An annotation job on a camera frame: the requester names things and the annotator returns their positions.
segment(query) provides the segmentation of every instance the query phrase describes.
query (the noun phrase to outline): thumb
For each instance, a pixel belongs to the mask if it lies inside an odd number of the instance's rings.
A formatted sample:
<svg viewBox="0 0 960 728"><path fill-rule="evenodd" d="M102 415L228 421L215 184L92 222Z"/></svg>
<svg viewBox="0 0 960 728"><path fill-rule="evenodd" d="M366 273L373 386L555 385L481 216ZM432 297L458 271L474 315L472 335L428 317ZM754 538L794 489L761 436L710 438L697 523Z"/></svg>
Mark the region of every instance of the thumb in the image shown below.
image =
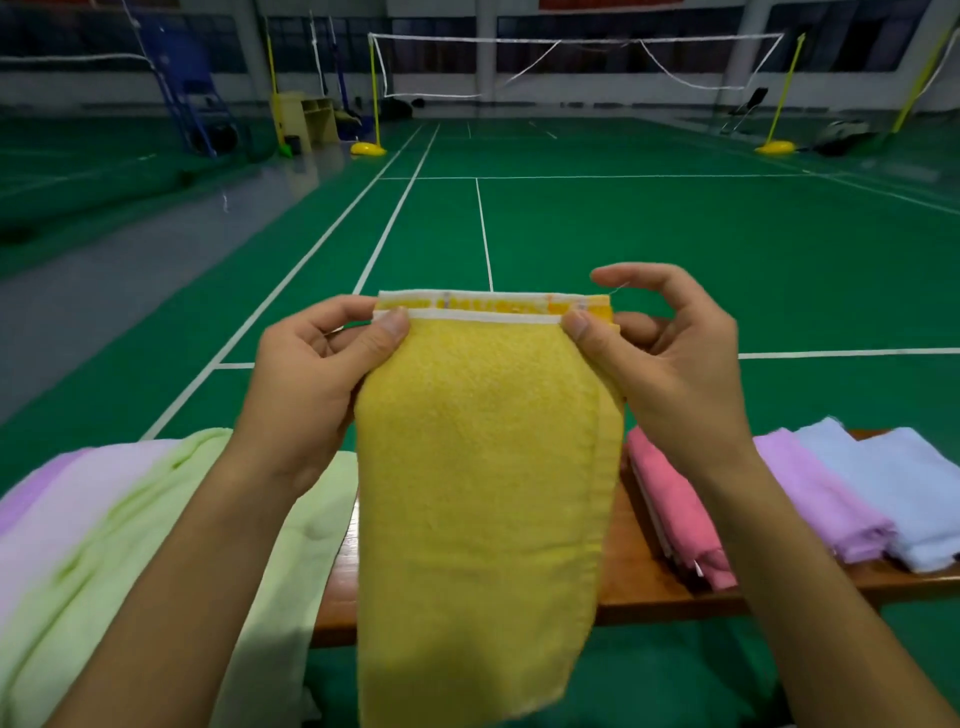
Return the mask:
<svg viewBox="0 0 960 728"><path fill-rule="evenodd" d="M409 330L407 309L402 306L394 308L366 327L363 333L336 354L333 358L342 365L350 387L389 359Z"/></svg>
<svg viewBox="0 0 960 728"><path fill-rule="evenodd" d="M586 311L567 311L561 326L580 351L612 376L621 389L628 380L636 378L636 369L649 356L620 336L616 326Z"/></svg>

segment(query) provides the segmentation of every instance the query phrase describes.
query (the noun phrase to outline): window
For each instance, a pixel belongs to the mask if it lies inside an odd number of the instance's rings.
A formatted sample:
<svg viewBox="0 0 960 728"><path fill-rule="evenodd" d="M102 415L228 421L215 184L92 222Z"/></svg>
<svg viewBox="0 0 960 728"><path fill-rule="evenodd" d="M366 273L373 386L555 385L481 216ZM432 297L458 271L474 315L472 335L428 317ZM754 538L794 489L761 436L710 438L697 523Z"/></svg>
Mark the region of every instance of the window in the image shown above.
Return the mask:
<svg viewBox="0 0 960 728"><path fill-rule="evenodd" d="M316 72L310 45L309 18L272 17L267 21L277 73Z"/></svg>
<svg viewBox="0 0 960 728"><path fill-rule="evenodd" d="M740 26L742 8L687 11L603 12L501 17L500 37L622 38L623 44L557 46L530 68L531 73L661 73L652 54L671 73L723 73L732 41L649 43L650 54L630 39L684 36L726 36ZM497 71L518 73L549 48L547 44L497 46Z"/></svg>
<svg viewBox="0 0 960 728"><path fill-rule="evenodd" d="M394 18L400 36L476 37L474 17ZM380 40L384 63L393 73L475 73L477 47L463 41Z"/></svg>
<svg viewBox="0 0 960 728"><path fill-rule="evenodd" d="M233 18L228 15L163 13L163 24L190 30L205 48L211 69L245 73ZM0 42L11 56L90 56L106 53L141 54L130 21L123 12L70 8L10 8L0 6ZM139 71L144 61L110 59L83 63L44 63L26 66L31 71ZM14 66L5 65L4 70Z"/></svg>
<svg viewBox="0 0 960 728"><path fill-rule="evenodd" d="M309 17L271 17L270 40L278 73L316 73ZM389 33L386 18L314 18L317 55L324 73L332 73L334 39L344 73L370 73L370 46L367 33Z"/></svg>
<svg viewBox="0 0 960 728"><path fill-rule="evenodd" d="M806 33L797 70L814 73L897 70L929 0L843 0L776 5L767 33L785 33L763 70L785 72ZM762 58L772 40L759 49Z"/></svg>
<svg viewBox="0 0 960 728"><path fill-rule="evenodd" d="M187 28L206 49L214 73L247 73L236 24L229 15L185 15Z"/></svg>

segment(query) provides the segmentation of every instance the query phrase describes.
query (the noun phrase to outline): purple towel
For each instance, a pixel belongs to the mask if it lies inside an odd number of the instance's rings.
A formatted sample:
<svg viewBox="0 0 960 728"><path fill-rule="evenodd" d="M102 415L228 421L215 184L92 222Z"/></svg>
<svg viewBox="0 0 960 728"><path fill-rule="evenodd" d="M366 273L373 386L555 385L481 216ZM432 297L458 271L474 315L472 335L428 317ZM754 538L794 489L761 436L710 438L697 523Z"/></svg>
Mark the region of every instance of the purple towel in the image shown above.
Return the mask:
<svg viewBox="0 0 960 728"><path fill-rule="evenodd" d="M0 632L31 585L69 556L117 499L178 442L148 440L67 453L75 457L54 458L9 493L28 488L32 495L0 534ZM55 463L56 471L48 471ZM4 498L0 506L6 505Z"/></svg>
<svg viewBox="0 0 960 728"><path fill-rule="evenodd" d="M754 438L760 457L794 507L847 564L878 559L896 535L894 523L857 497L788 429Z"/></svg>
<svg viewBox="0 0 960 728"><path fill-rule="evenodd" d="M84 448L58 455L27 475L13 486L9 493L0 498L0 536L9 531L23 514L30 510L30 506L43 495L47 486L56 480L70 463L89 449Z"/></svg>

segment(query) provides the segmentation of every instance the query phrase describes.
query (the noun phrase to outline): fingernail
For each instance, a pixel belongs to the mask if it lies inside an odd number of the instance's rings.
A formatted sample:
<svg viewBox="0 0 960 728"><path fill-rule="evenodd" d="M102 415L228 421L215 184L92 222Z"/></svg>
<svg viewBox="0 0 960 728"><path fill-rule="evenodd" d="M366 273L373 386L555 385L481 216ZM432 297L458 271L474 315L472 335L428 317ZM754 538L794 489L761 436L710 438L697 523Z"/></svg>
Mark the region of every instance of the fingernail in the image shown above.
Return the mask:
<svg viewBox="0 0 960 728"><path fill-rule="evenodd" d="M390 332L395 341L400 341L407 335L407 329L410 327L407 309L404 306L392 308L390 313L380 319L380 325Z"/></svg>
<svg viewBox="0 0 960 728"><path fill-rule="evenodd" d="M579 341L584 331L587 330L590 321L587 318L587 314L583 311L567 311L560 320L560 323L561 326L564 327L567 336L574 341Z"/></svg>

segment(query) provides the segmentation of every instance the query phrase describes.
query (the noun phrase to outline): gray floor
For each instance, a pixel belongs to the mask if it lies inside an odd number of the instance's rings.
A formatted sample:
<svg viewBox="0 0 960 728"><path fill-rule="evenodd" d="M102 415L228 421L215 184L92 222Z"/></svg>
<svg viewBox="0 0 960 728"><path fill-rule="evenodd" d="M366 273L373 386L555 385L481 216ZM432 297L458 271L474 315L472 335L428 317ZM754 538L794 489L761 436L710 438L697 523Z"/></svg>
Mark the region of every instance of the gray floor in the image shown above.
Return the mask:
<svg viewBox="0 0 960 728"><path fill-rule="evenodd" d="M0 424L349 163L282 160L0 281Z"/></svg>

